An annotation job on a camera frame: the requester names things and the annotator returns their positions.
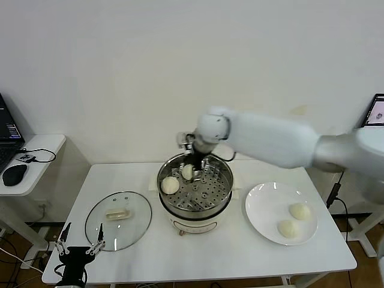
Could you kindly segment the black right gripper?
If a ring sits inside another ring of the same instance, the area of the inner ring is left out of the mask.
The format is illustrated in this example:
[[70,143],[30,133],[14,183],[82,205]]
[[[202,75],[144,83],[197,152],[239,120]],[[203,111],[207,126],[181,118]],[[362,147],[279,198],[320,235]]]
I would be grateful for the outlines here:
[[[207,161],[204,160],[206,156],[206,152],[201,152],[196,147],[193,147],[193,153],[191,154],[191,163],[193,165],[193,182],[200,181],[205,177],[208,171]],[[180,165],[179,171],[181,176],[186,179],[187,168],[185,163]]]

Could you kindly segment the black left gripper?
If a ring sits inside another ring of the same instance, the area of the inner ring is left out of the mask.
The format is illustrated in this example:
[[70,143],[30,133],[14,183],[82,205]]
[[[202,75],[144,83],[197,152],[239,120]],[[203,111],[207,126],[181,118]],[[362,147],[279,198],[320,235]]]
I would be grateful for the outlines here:
[[80,281],[87,280],[88,275],[85,266],[95,260],[98,253],[104,249],[105,240],[103,232],[103,224],[98,228],[98,237],[96,243],[91,247],[68,247],[66,240],[70,230],[71,222],[69,222],[61,231],[59,238],[55,241],[55,247],[59,253],[59,260],[64,265],[64,273],[62,280]]

